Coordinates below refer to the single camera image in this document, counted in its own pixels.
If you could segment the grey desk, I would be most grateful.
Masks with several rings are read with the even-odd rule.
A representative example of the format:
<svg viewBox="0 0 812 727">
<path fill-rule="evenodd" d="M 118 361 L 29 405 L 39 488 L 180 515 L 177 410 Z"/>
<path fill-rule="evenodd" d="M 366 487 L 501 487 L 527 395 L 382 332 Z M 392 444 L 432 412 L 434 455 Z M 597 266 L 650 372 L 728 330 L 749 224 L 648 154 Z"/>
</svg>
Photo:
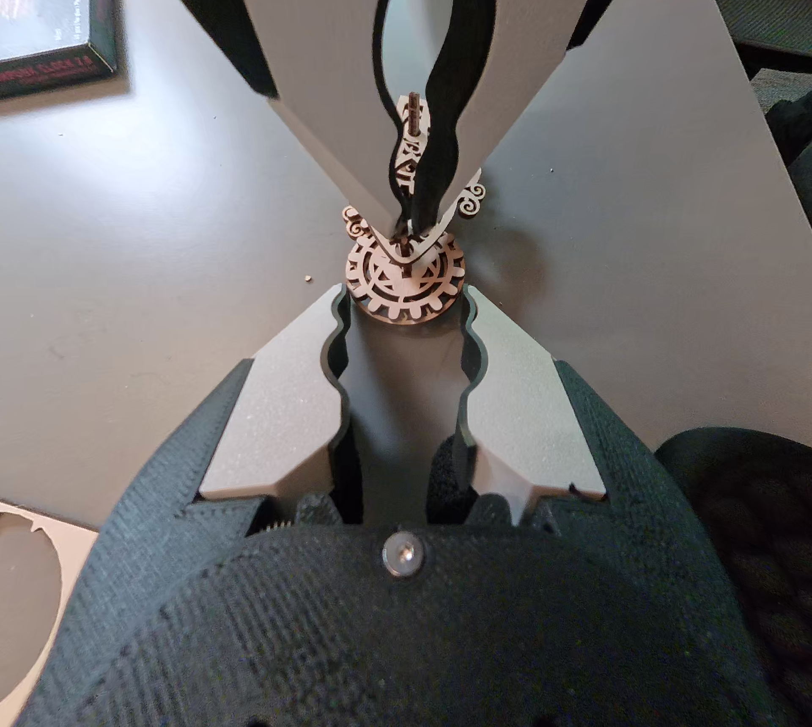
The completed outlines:
<svg viewBox="0 0 812 727">
<path fill-rule="evenodd" d="M 92 528 L 350 248 L 181 2 L 120 2 L 124 76 L 2 103 L 2 499 Z M 648 447 L 810 443 L 810 228 L 714 0 L 614 0 L 483 180 L 467 282 Z"/>
</svg>

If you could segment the wooden gear clock assembly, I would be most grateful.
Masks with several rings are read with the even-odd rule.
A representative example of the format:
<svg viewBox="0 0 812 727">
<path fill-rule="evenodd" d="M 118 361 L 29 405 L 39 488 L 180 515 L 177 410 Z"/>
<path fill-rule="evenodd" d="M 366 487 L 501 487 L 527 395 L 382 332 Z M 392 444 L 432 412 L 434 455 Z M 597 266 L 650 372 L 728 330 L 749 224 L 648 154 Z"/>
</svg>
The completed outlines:
<svg viewBox="0 0 812 727">
<path fill-rule="evenodd" d="M 342 212 L 353 240 L 345 280 L 348 291 L 369 316 L 391 325 L 413 326 L 445 313 L 464 283 L 464 253 L 449 226 L 455 217 L 472 218 L 486 194 L 482 171 L 472 176 L 455 203 L 426 234 L 391 241 L 352 206 Z"/>
</svg>

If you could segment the large punched wooden part sheet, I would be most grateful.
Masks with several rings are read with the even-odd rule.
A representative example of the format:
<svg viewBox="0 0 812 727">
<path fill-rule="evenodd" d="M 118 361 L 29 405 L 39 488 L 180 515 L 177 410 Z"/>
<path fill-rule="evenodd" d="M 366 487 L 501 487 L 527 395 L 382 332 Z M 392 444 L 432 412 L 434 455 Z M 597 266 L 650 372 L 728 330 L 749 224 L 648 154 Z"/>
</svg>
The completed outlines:
<svg viewBox="0 0 812 727">
<path fill-rule="evenodd" d="M 60 596 L 58 610 L 44 647 L 17 686 L 1 701 L 1 726 L 14 725 L 34 690 L 52 650 L 63 620 L 66 606 L 76 581 L 83 570 L 97 532 L 65 520 L 52 518 L 40 511 L 1 502 L 1 513 L 17 515 L 31 523 L 31 532 L 43 531 L 54 545 L 60 567 Z"/>
</svg>

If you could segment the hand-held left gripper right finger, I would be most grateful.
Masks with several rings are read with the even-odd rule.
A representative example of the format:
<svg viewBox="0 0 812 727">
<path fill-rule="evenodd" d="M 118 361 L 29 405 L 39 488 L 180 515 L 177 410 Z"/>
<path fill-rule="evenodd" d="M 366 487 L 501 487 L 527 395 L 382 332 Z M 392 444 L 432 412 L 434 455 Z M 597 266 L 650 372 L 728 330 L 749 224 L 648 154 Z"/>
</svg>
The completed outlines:
<svg viewBox="0 0 812 727">
<path fill-rule="evenodd" d="M 554 357 L 477 288 L 461 294 L 461 367 L 469 380 L 456 421 L 456 476 L 500 496 L 514 526 L 541 498 L 606 494 Z"/>
</svg>

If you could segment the black puzzle box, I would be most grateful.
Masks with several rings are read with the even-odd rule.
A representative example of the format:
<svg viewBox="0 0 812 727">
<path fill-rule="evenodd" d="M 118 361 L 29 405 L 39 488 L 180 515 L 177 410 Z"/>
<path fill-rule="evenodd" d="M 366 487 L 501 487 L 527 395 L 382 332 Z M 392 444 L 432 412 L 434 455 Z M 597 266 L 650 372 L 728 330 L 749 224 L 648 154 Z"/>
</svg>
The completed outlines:
<svg viewBox="0 0 812 727">
<path fill-rule="evenodd" d="M 114 0 L 1 0 L 1 99 L 116 76 Z"/>
</svg>

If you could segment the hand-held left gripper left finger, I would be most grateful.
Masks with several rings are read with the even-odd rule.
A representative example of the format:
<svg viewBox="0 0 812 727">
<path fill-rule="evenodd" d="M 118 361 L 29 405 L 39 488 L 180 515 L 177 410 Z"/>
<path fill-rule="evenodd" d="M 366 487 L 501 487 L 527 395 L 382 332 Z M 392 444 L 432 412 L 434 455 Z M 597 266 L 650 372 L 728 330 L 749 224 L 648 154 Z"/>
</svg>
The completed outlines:
<svg viewBox="0 0 812 727">
<path fill-rule="evenodd" d="M 352 499 L 350 296 L 331 286 L 252 359 L 200 485 L 207 499 Z"/>
</svg>

